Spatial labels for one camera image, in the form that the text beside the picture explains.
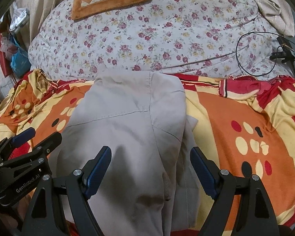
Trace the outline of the clear plastic bag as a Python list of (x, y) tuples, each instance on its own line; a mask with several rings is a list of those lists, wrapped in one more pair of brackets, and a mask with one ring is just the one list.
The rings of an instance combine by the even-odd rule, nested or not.
[(18, 7), (16, 2), (13, 2), (12, 8), (9, 31), (11, 34), (17, 34), (29, 22), (30, 10), (26, 7)]

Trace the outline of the black phone mount stand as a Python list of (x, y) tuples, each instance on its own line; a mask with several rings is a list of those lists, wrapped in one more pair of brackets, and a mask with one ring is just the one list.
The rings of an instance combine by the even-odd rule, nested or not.
[(285, 63), (293, 69), (295, 76), (295, 50), (293, 49), (291, 42), (282, 37), (278, 36), (277, 41), (279, 42), (279, 47), (276, 52), (272, 52), (270, 55), (270, 60), (280, 59), (282, 63)]

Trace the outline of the beige curtain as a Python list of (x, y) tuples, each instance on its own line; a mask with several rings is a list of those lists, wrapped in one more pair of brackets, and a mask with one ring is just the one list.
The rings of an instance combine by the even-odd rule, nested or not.
[(295, 22), (285, 0), (254, 0), (263, 17), (282, 35), (295, 36)]

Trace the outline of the blue plastic bag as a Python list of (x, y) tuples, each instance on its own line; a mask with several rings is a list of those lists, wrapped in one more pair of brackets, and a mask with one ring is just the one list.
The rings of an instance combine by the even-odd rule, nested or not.
[(28, 53), (18, 44), (13, 35), (9, 36), (9, 40), (17, 48), (16, 53), (11, 57), (11, 68), (17, 78), (22, 78), (28, 71), (30, 71), (31, 63), (28, 58)]

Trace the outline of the dark red box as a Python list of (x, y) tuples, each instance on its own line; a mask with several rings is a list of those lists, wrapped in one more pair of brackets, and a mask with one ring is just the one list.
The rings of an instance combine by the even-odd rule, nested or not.
[[(0, 48), (1, 48), (1, 40), (2, 40), (2, 36), (0, 33)], [(1, 66), (2, 73), (5, 77), (8, 77), (13, 73), (10, 66), (10, 61), (6, 59), (5, 53), (2, 52), (1, 50), (0, 50), (0, 66)]]

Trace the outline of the floral white quilt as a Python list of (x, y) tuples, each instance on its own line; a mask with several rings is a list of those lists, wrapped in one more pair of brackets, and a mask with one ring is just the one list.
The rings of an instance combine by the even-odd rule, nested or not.
[(270, 55), (276, 29), (254, 0), (151, 0), (71, 19), (73, 0), (50, 12), (29, 47), (51, 79), (91, 79), (105, 69), (208, 77), (292, 75)]

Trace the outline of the beige grey jacket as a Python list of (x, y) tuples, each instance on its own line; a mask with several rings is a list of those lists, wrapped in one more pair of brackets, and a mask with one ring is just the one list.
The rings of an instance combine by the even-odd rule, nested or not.
[(112, 160), (89, 206), (105, 235), (170, 235), (194, 227), (200, 183), (190, 162), (196, 120), (181, 81), (152, 71), (106, 70), (78, 102), (49, 164), (65, 176)]

